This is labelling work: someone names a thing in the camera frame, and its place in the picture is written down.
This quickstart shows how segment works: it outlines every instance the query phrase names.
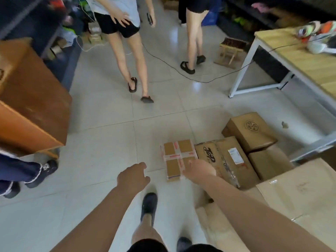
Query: wooden tabletop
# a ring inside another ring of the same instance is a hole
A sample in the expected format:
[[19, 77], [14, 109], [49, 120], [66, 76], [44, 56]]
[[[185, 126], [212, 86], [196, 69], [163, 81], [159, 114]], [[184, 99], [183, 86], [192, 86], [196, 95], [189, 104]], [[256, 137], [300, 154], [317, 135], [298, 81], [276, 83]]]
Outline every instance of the wooden tabletop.
[[310, 53], [306, 44], [295, 37], [294, 28], [259, 31], [255, 32], [255, 36], [271, 49], [296, 44], [276, 49], [274, 52], [336, 99], [336, 55]]

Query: foot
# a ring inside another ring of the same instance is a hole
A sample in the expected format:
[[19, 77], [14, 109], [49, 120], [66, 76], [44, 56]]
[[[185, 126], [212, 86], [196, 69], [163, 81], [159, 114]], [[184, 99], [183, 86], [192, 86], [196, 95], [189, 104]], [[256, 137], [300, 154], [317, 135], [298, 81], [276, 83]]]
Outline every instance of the foot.
[[181, 69], [189, 74], [194, 74], [195, 73], [195, 69], [190, 70], [188, 67], [188, 62], [182, 62], [180, 65]]
[[193, 243], [187, 237], [180, 237], [177, 241], [176, 252], [186, 251]]
[[196, 61], [196, 64], [201, 64], [201, 63], [204, 63], [206, 60], [206, 57], [204, 55], [201, 55], [201, 56], [197, 56], [197, 61]]
[[133, 81], [133, 83], [128, 83], [128, 91], [130, 93], [135, 93], [137, 91], [138, 80], [136, 77], [132, 77], [131, 80]]
[[35, 188], [44, 181], [46, 177], [53, 174], [58, 169], [58, 164], [55, 160], [49, 160], [45, 165], [42, 166], [40, 175], [30, 183], [25, 183], [28, 188]]
[[12, 185], [12, 187], [10, 188], [9, 193], [6, 194], [6, 195], [4, 195], [3, 197], [4, 197], [4, 198], [7, 198], [7, 199], [11, 199], [11, 198], [17, 196], [19, 192], [20, 192], [20, 185], [19, 185], [19, 182], [13, 182], [13, 185]]
[[152, 98], [150, 96], [141, 97], [141, 101], [144, 102], [144, 103], [154, 103], [154, 101], [152, 100]]
[[140, 219], [141, 222], [144, 215], [149, 214], [152, 217], [152, 227], [153, 227], [157, 204], [158, 204], [158, 196], [156, 195], [156, 193], [148, 193], [147, 195], [145, 195], [142, 201], [142, 210]]

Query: wooden furniture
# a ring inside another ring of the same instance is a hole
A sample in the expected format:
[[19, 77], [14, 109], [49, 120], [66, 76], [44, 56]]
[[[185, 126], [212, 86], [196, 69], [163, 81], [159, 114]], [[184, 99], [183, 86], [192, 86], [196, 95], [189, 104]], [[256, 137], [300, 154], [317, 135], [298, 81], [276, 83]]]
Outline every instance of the wooden furniture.
[[30, 43], [0, 41], [0, 147], [19, 156], [65, 145], [72, 101]]
[[235, 38], [226, 37], [224, 41], [219, 45], [221, 47], [220, 57], [218, 60], [214, 61], [214, 63], [235, 69], [236, 65], [232, 62], [240, 61], [238, 53], [243, 52], [246, 45], [247, 42]]
[[[262, 47], [276, 58], [290, 72], [280, 83], [271, 85], [237, 90], [248, 64], [252, 62], [254, 53], [258, 47]], [[255, 33], [255, 39], [250, 51], [247, 53], [241, 70], [238, 72], [229, 97], [234, 95], [249, 93], [269, 88], [282, 89], [293, 76], [303, 81], [326, 103], [336, 109], [336, 56], [327, 53], [312, 54], [306, 49], [306, 44], [302, 43], [295, 36], [294, 28], [275, 29], [259, 31]], [[291, 161], [296, 161], [302, 157], [316, 151], [323, 151], [327, 146], [336, 142], [336, 131], [294, 152], [290, 156]]]

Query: white label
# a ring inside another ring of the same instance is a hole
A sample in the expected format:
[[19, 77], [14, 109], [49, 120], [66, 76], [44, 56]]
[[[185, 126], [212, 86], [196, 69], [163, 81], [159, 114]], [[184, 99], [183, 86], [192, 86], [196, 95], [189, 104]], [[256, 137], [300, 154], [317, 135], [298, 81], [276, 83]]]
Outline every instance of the white label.
[[230, 156], [232, 157], [232, 160], [234, 161], [235, 164], [242, 164], [244, 160], [240, 156], [237, 148], [230, 148], [229, 150]]

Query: wooden cabinet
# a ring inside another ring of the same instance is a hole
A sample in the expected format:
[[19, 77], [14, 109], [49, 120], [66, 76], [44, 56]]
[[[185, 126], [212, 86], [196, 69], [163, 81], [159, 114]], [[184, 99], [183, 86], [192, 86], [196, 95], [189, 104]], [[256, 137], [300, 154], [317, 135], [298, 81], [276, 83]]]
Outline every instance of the wooden cabinet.
[[0, 147], [19, 155], [65, 145], [72, 101], [30, 42], [0, 41]]

